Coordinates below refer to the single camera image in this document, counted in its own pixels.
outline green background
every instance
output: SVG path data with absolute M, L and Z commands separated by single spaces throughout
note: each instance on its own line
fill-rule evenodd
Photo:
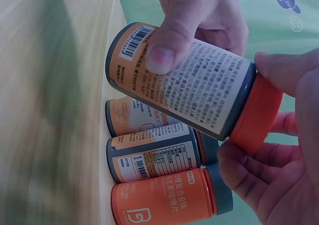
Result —
M 159 26 L 164 14 L 158 0 L 120 0 L 128 23 L 141 21 Z M 301 9 L 283 9 L 276 0 L 239 0 L 248 27 L 246 57 L 253 60 L 256 51 L 298 54 L 319 47 L 319 0 L 296 0 Z M 292 18 L 302 22 L 303 29 L 295 32 Z M 285 95 L 281 110 L 295 109 L 295 100 Z M 297 144 L 297 139 L 281 134 L 270 134 L 268 142 Z M 234 210 L 224 215 L 193 223 L 194 225 L 260 224 L 252 210 L 236 195 Z

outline wooden table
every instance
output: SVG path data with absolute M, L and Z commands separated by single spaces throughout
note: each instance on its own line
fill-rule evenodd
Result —
M 113 225 L 106 51 L 119 0 L 0 0 L 0 224 Z

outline supplement bottle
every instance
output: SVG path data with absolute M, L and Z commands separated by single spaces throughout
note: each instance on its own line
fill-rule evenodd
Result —
M 184 225 L 232 211 L 232 192 L 218 164 L 115 185 L 111 207 L 117 225 Z
M 217 163 L 218 141 L 176 123 L 109 139 L 106 157 L 117 183 L 174 174 Z
M 105 116 L 112 137 L 179 122 L 129 96 L 108 100 Z
M 249 60 L 197 39 L 175 70 L 150 73 L 145 55 L 155 29 L 132 23 L 120 31 L 106 58 L 110 85 L 200 132 L 218 140 L 229 137 L 255 153 L 271 129 L 282 91 Z

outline orange bottle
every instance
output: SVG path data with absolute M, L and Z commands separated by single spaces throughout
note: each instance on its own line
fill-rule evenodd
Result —
M 231 211 L 233 199 L 214 164 L 118 184 L 111 205 L 117 225 L 183 225 Z

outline orange bottle cap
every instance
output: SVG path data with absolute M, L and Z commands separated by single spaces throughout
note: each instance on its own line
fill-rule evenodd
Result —
M 283 92 L 258 73 L 229 140 L 248 153 L 256 153 L 273 125 L 282 98 Z

